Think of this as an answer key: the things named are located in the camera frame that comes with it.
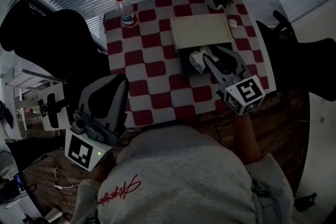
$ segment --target checkered tablecloth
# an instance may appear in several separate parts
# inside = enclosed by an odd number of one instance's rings
[[[189,118],[222,108],[218,84],[208,74],[182,78],[170,29],[170,18],[222,13],[205,0],[148,0],[133,5],[139,25],[125,28],[116,11],[106,13],[104,26],[112,74],[124,73],[130,81],[126,127],[144,126]],[[242,0],[225,10],[232,28],[233,50],[251,74],[258,75],[268,92],[263,55]]]

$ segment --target hand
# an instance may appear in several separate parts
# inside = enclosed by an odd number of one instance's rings
[[[109,153],[108,156],[92,170],[92,179],[103,183],[115,165],[116,162],[114,161],[113,153]]]

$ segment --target bottle label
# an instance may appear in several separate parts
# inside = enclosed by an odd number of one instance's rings
[[[126,26],[132,26],[137,22],[134,12],[132,12],[128,16],[121,16],[121,20],[124,22]]]

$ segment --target white cable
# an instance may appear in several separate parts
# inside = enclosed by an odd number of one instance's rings
[[[56,170],[59,170],[60,172],[64,173],[64,174],[67,176],[68,180],[69,180],[70,183],[71,183],[71,186],[64,187],[64,186],[61,184],[61,182],[60,182],[60,181],[57,179],[57,177],[56,177]],[[55,188],[58,188],[58,189],[64,189],[64,188],[73,188],[73,187],[77,187],[77,186],[79,186],[79,184],[74,185],[74,184],[72,183],[70,177],[68,176],[68,174],[67,174],[66,172],[64,172],[63,170],[59,169],[59,168],[55,168],[55,169],[54,169],[54,174],[55,174],[55,178],[56,178],[56,180],[57,180],[57,182],[58,182],[58,184],[59,184],[59,185],[55,185],[55,186],[54,186]]]
[[[298,122],[303,121],[303,122],[314,122],[314,123],[319,123],[319,121],[305,121],[305,120],[299,120],[296,121],[295,123],[293,123],[291,126],[287,127],[284,131],[282,131],[277,138],[275,138],[275,140],[267,147],[267,149],[264,150],[264,152],[261,154],[261,156],[263,156],[273,145],[274,143],[278,140],[278,138],[285,132],[287,131],[289,128],[291,128],[293,125],[297,124]]]

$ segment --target office chair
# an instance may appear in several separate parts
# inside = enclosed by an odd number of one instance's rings
[[[267,48],[277,90],[282,93],[306,90],[328,101],[335,101],[333,78],[336,42],[326,38],[299,43],[286,18],[276,10],[273,15],[280,22],[274,30],[259,21],[257,25]],[[280,37],[284,28],[286,41]]]
[[[0,44],[67,81],[69,112],[78,107],[80,93],[90,83],[110,75],[108,56],[97,50],[84,18],[74,10],[42,16],[21,0],[0,26]]]

